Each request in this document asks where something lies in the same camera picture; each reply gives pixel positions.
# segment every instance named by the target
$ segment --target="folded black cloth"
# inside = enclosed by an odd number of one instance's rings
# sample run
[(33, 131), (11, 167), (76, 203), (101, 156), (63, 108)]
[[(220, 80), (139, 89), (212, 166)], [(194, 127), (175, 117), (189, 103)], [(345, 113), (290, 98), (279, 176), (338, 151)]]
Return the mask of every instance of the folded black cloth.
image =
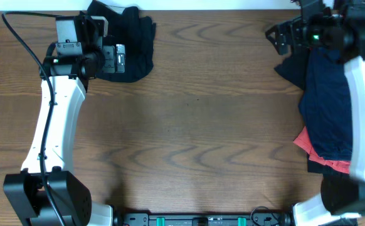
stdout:
[(104, 16), (108, 21), (107, 42), (125, 45), (125, 72), (98, 74), (111, 82), (136, 82), (153, 69), (153, 41), (156, 24), (148, 16), (139, 18), (137, 7), (125, 8), (118, 14), (99, 1), (92, 1), (87, 14)]
[(350, 161), (351, 98), (339, 52), (315, 48), (293, 54), (275, 68), (305, 90), (299, 104), (312, 146), (326, 160)]

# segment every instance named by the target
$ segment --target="cable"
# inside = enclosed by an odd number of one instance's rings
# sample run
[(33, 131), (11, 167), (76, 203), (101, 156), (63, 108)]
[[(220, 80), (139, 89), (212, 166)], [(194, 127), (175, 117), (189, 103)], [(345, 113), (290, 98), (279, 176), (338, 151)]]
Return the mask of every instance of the cable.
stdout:
[[(254, 219), (253, 219), (253, 214), (258, 210), (258, 209), (260, 209), (260, 208), (264, 208), (264, 209), (267, 209), (267, 210), (269, 210), (269, 208), (267, 208), (267, 207), (264, 207), (264, 206), (259, 206), (259, 207), (256, 207), (255, 209), (253, 209), (252, 210), (252, 212), (251, 212), (251, 215), (250, 215), (250, 220), (252, 221), (252, 223), (254, 223), (256, 226), (262, 226), (262, 225), (260, 225), (259, 223), (256, 223), (255, 221), (254, 221)], [(270, 214), (272, 214), (272, 217), (277, 221), (277, 223), (276, 224), (274, 224), (274, 225), (272, 225), (272, 226), (277, 226), (278, 224), (279, 224), (279, 219), (273, 214), (273, 213), (270, 213)]]
[(32, 56), (32, 58), (35, 60), (35, 62), (38, 64), (45, 80), (47, 81), (47, 84), (49, 86), (49, 92), (50, 92), (50, 102), (49, 102), (49, 113), (47, 115), (47, 120), (46, 120), (46, 124), (45, 124), (45, 128), (43, 129), (43, 137), (42, 137), (42, 143), (40, 146), (40, 153), (39, 153), (39, 161), (40, 161), (40, 175), (42, 177), (42, 184), (43, 187), (45, 188), (46, 194), (47, 194), (47, 198), (49, 199), (50, 205), (53, 207), (53, 210), (55, 211), (58, 220), (60, 221), (62, 226), (66, 226), (65, 225), (65, 221), (63, 216), (61, 216), (60, 211), (58, 210), (58, 207), (54, 201), (53, 196), (51, 195), (51, 191), (49, 189), (49, 186), (47, 184), (47, 179), (46, 179), (46, 173), (45, 173), (45, 149), (46, 149), (46, 139), (47, 139), (47, 134), (49, 131), (49, 125), (50, 125), (50, 120), (51, 120), (51, 115), (53, 114), (53, 108), (55, 105), (55, 96), (54, 96), (54, 91), (53, 91), (53, 86), (51, 85), (51, 82), (49, 80), (49, 77), (47, 76), (46, 70), (43, 68), (41, 62), (39, 61), (38, 57), (33, 53), (33, 51), (31, 50), (31, 48), (24, 42), (24, 40), (22, 40), (22, 38), (17, 34), (17, 32), (15, 32), (15, 30), (11, 27), (11, 25), (7, 22), (7, 18), (6, 15), (7, 14), (18, 14), (18, 15), (28, 15), (28, 16), (44, 16), (44, 17), (51, 17), (51, 18), (55, 18), (58, 17), (58, 15), (52, 15), (52, 14), (44, 14), (44, 13), (29, 13), (29, 12), (15, 12), (15, 11), (8, 11), (8, 12), (4, 12), (1, 17), (4, 21), (4, 24), (7, 26), (7, 28), (10, 30), (10, 32), (12, 32), (12, 34), (15, 36), (15, 38), (21, 43), (21, 45), (25, 48), (25, 50)]

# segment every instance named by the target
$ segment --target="wooden table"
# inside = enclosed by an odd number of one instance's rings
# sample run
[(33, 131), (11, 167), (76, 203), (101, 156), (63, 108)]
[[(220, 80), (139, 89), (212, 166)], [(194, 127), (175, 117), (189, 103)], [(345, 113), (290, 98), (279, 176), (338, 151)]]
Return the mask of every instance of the wooden table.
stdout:
[[(319, 192), (292, 141), (302, 91), (279, 77), (264, 31), (298, 11), (147, 11), (154, 69), (136, 83), (90, 82), (75, 135), (75, 174), (97, 202), (151, 212), (249, 212)], [(52, 19), (10, 16), (43, 59)], [(38, 67), (0, 18), (0, 225), (19, 225), (4, 196), (31, 145)]]

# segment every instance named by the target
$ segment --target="red cloth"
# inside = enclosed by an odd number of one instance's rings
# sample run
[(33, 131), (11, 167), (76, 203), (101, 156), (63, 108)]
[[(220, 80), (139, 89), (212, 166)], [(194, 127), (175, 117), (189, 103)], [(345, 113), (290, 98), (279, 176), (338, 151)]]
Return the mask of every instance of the red cloth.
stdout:
[(323, 158), (318, 156), (318, 154), (314, 150), (314, 147), (312, 147), (306, 127), (304, 127), (300, 135), (298, 135), (298, 137), (294, 140), (294, 144), (304, 149), (309, 154), (309, 160), (317, 162), (324, 166), (330, 166), (334, 170), (341, 173), (350, 173), (350, 161), (324, 160)]

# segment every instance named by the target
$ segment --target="black cable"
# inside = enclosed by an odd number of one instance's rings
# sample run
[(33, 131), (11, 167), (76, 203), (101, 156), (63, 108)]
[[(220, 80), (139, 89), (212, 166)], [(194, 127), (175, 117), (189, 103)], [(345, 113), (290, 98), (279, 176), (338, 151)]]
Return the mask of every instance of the black cable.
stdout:
[(4, 21), (4, 24), (7, 26), (7, 28), (10, 30), (10, 32), (12, 32), (12, 34), (15, 36), (15, 38), (21, 43), (21, 45), (25, 48), (25, 50), (32, 56), (32, 58), (35, 60), (35, 62), (39, 65), (40, 71), (43, 74), (45, 80), (47, 81), (47, 84), (49, 86), (49, 92), (50, 92), (50, 102), (49, 102), (49, 113), (47, 115), (47, 120), (46, 120), (46, 124), (45, 124), (45, 128), (43, 129), (43, 137), (42, 137), (42, 143), (40, 146), (40, 153), (39, 153), (39, 161), (40, 161), (40, 175), (42, 177), (42, 184), (43, 187), (45, 188), (46, 194), (47, 194), (47, 198), (49, 199), (50, 205), (53, 207), (53, 210), (55, 211), (58, 220), (60, 221), (62, 226), (66, 226), (65, 225), (65, 221), (63, 216), (61, 216), (60, 211), (58, 210), (58, 207), (54, 201), (53, 196), (51, 195), (51, 191), (49, 189), (48, 183), (47, 183), (47, 178), (46, 178), (46, 173), (45, 173), (45, 149), (46, 149), (46, 139), (47, 139), (47, 134), (49, 131), (49, 125), (50, 125), (50, 120), (51, 120), (51, 115), (53, 114), (53, 108), (55, 105), (55, 96), (54, 96), (54, 91), (53, 91), (53, 86), (51, 85), (51, 82), (49, 80), (49, 77), (47, 76), (46, 70), (43, 68), (41, 62), (39, 61), (38, 57), (33, 53), (33, 51), (31, 50), (31, 48), (24, 42), (24, 40), (22, 40), (21, 37), (19, 37), (19, 35), (17, 34), (17, 32), (15, 32), (15, 30), (11, 27), (11, 25), (7, 22), (7, 18), (6, 15), (7, 14), (18, 14), (18, 15), (28, 15), (28, 16), (44, 16), (44, 17), (51, 17), (51, 18), (55, 18), (58, 17), (58, 15), (52, 15), (52, 14), (44, 14), (44, 13), (29, 13), (29, 12), (15, 12), (15, 11), (8, 11), (8, 12), (4, 12), (1, 17)]
[[(250, 215), (250, 220), (252, 221), (252, 223), (254, 223), (256, 226), (262, 226), (262, 225), (260, 225), (259, 223), (256, 223), (255, 222), (255, 220), (253, 219), (253, 214), (258, 210), (258, 209), (260, 209), (260, 208), (264, 208), (264, 209), (266, 209), (266, 210), (269, 210), (269, 208), (267, 208), (267, 207), (264, 207), (264, 206), (259, 206), (259, 207), (256, 207), (255, 209), (253, 209), (252, 210), (252, 212), (251, 212), (251, 215)], [(273, 213), (270, 213), (270, 214), (272, 214), (272, 217), (277, 221), (277, 223), (275, 223), (274, 225), (272, 225), (272, 226), (277, 226), (279, 223), (280, 223), (280, 221), (279, 221), (279, 219), (273, 214)]]

